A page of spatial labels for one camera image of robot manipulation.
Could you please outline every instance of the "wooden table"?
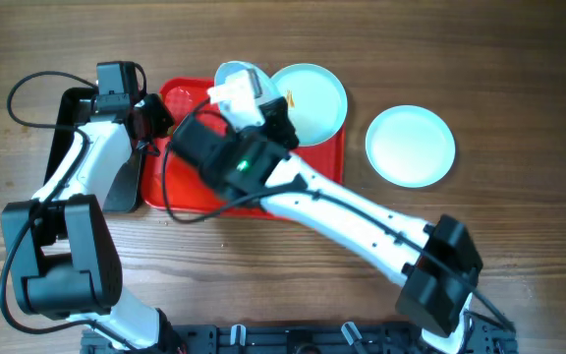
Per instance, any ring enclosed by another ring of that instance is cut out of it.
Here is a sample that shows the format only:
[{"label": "wooden table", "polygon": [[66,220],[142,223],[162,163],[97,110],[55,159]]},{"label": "wooden table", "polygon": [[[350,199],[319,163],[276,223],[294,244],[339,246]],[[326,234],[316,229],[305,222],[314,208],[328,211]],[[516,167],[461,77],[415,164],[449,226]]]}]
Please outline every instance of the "wooden table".
[{"label": "wooden table", "polygon": [[[566,353],[566,1],[97,3],[0,0],[0,212],[41,186],[51,143],[51,132],[6,113],[8,90],[27,74],[94,81],[97,62],[132,60],[156,90],[173,77],[211,77],[233,59],[270,74],[317,63],[349,94],[345,185],[408,214],[466,222],[484,259],[480,288],[516,322],[521,352]],[[16,110],[54,122],[75,85],[38,79]],[[366,158],[371,120],[399,104],[434,111],[455,135],[456,163],[432,187],[391,185]],[[398,287],[294,223],[179,226],[147,206],[107,219],[126,284],[174,324],[395,319]],[[0,269],[3,259],[0,231]],[[28,336],[0,315],[2,353],[77,353],[79,341],[77,328]]]}]

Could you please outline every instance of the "table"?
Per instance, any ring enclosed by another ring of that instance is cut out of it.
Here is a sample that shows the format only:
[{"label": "table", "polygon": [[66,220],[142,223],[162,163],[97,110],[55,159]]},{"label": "table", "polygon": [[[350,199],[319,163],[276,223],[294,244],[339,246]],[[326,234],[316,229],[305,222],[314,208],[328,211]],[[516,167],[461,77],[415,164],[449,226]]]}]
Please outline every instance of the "table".
[{"label": "table", "polygon": [[[132,60],[154,91],[177,76],[211,77],[234,59],[270,74],[317,63],[349,95],[344,184],[405,213],[465,222],[484,260],[480,288],[516,322],[521,352],[566,353],[566,1],[97,3],[0,0],[0,212],[41,186],[49,153],[51,132],[18,126],[5,110],[27,74],[94,81],[97,62]],[[18,115],[54,122],[75,85],[29,83],[15,98]],[[456,163],[431,187],[391,185],[366,158],[372,118],[399,104],[434,111],[455,135]],[[300,225],[180,226],[147,206],[107,219],[126,284],[174,324],[398,319],[396,286]],[[0,268],[3,259],[0,230]],[[78,328],[33,337],[0,315],[1,353],[77,353],[79,341]]]}]

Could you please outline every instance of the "robotic arm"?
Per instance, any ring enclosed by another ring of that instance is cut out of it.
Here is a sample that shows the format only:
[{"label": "robotic arm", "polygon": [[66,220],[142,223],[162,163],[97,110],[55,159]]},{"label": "robotic arm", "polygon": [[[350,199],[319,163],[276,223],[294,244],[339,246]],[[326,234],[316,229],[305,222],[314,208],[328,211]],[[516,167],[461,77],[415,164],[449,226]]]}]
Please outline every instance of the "robotic arm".
[{"label": "robotic arm", "polygon": [[[132,146],[158,151],[152,141],[164,136],[173,120],[158,96],[138,90],[133,63],[98,64],[97,75],[94,113],[80,126],[91,141],[83,162],[14,258],[17,303],[26,314],[87,320],[116,349],[181,353],[184,342],[164,314],[123,288],[121,263],[101,213]],[[272,99],[257,106],[255,98],[263,94]],[[298,139],[287,118],[287,102],[264,92],[254,72],[230,76],[209,95],[212,103],[225,105],[232,129],[220,137],[195,115],[188,116],[173,133],[169,149],[197,168],[221,198],[253,201],[248,207],[298,221],[373,264],[403,287],[397,310],[423,329],[423,340],[440,352],[458,353],[467,340],[465,312],[482,268],[466,227],[446,215],[432,225],[387,209],[314,171],[290,152]],[[82,140],[76,138],[32,200],[6,206],[2,230],[8,251],[81,148]],[[45,256],[40,247],[57,237],[69,238],[71,253]],[[438,260],[452,274],[434,262]]]}]

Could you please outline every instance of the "red tray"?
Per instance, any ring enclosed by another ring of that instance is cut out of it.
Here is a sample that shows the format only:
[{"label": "red tray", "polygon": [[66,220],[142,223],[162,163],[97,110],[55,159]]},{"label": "red tray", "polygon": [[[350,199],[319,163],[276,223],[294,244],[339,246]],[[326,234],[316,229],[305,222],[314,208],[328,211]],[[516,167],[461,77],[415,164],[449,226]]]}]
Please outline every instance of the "red tray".
[{"label": "red tray", "polygon": [[[212,79],[175,78],[163,85],[160,94],[176,123],[185,118],[198,103],[207,98],[206,90],[213,86]],[[217,110],[216,105],[207,105],[204,109]],[[199,120],[222,133],[224,123],[212,116],[200,115]],[[156,145],[163,149],[169,138],[156,140]],[[294,150],[311,167],[325,177],[342,183],[344,165],[344,129],[330,140],[315,147],[299,147]],[[165,208],[161,190],[162,153],[159,157],[148,156],[145,159],[141,195],[152,207]],[[224,205],[213,192],[199,179],[197,172],[175,155],[170,155],[167,163],[167,192],[170,207],[179,211],[210,212]],[[225,213],[243,217],[275,218],[258,209],[234,208]]]}]

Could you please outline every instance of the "yellow mark on plate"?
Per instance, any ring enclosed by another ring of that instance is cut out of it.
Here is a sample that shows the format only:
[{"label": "yellow mark on plate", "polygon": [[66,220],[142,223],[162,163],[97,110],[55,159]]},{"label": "yellow mark on plate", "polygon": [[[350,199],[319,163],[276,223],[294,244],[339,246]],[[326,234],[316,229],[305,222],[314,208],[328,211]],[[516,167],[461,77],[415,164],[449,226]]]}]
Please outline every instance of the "yellow mark on plate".
[{"label": "yellow mark on plate", "polygon": [[296,106],[296,104],[294,104],[294,97],[292,97],[292,92],[288,89],[287,90],[287,104],[290,105],[290,108],[294,108]]}]

